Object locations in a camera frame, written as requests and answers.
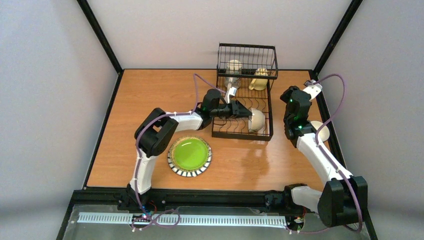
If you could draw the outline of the tall patterned ceramic cup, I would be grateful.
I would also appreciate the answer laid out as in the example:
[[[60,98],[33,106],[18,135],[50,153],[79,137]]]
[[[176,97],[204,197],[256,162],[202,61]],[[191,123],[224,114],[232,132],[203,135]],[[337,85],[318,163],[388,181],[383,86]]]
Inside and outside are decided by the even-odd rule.
[[[241,74],[243,64],[236,59],[229,60],[229,62],[226,64],[226,74],[229,75],[236,75],[236,76],[230,76],[226,77],[224,80],[224,85],[229,88],[229,86],[234,87],[238,89],[241,85],[241,80],[239,78],[239,75]]]

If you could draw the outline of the yellow ceramic mug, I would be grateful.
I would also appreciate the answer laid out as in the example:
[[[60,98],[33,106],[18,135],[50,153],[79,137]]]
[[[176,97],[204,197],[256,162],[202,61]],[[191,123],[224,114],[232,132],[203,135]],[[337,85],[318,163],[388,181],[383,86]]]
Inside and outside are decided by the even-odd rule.
[[[256,77],[265,77],[269,75],[269,71],[266,68],[258,68],[254,74]],[[253,78],[248,86],[249,90],[263,91],[267,88],[268,79],[265,78]]]

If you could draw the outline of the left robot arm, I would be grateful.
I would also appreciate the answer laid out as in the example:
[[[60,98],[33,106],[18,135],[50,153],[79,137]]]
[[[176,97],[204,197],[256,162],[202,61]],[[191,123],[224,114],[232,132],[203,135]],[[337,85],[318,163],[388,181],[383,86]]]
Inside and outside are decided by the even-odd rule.
[[[238,100],[225,102],[221,92],[209,89],[201,102],[187,112],[166,112],[157,107],[134,133],[136,163],[131,189],[143,195],[152,187],[156,159],[168,147],[173,135],[182,131],[198,131],[211,124],[214,118],[238,119],[253,116],[250,109]]]

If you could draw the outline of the black wire dish rack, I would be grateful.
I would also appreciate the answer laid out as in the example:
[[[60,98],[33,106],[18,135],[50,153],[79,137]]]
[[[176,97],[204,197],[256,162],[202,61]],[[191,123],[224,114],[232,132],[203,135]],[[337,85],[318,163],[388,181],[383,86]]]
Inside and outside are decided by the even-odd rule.
[[[240,87],[231,100],[239,101],[248,109],[255,108],[262,111],[265,115],[265,124],[261,130],[249,132],[249,117],[215,117],[212,121],[211,135],[222,139],[270,141],[274,134],[271,90],[279,75],[276,48],[272,45],[220,43],[217,51],[216,87],[223,91],[221,95],[224,99],[228,89],[225,86],[225,78],[236,77],[226,74],[229,60],[238,60],[242,63],[241,74],[238,76]],[[259,68],[267,69],[268,76],[255,76]],[[261,91],[249,90],[249,84],[254,78],[268,79],[266,88]]]

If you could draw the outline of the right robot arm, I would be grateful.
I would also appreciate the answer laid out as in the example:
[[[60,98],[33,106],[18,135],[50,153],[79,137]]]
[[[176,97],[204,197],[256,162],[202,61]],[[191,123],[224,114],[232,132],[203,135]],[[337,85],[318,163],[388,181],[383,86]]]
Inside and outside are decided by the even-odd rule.
[[[324,188],[318,191],[298,183],[286,186],[285,191],[291,202],[317,213],[328,228],[360,224],[368,207],[368,184],[341,165],[318,136],[308,120],[312,98],[310,90],[297,86],[290,86],[280,96],[286,104],[284,132],[313,166]]]

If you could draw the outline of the white bowl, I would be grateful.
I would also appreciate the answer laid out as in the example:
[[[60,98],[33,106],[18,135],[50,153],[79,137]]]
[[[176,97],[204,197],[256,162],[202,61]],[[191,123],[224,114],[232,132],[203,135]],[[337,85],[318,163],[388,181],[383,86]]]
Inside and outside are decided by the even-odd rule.
[[[313,120],[310,122],[311,125],[314,127],[314,129],[316,130],[316,132],[318,133],[318,136],[320,137],[322,142],[326,142],[329,137],[330,137],[330,130],[329,128],[325,125],[321,131],[318,131],[318,129],[324,124],[321,121],[317,121],[317,120]]]
[[[248,131],[250,133],[261,130],[265,125],[265,115],[261,110],[251,108],[251,116],[248,119]]]

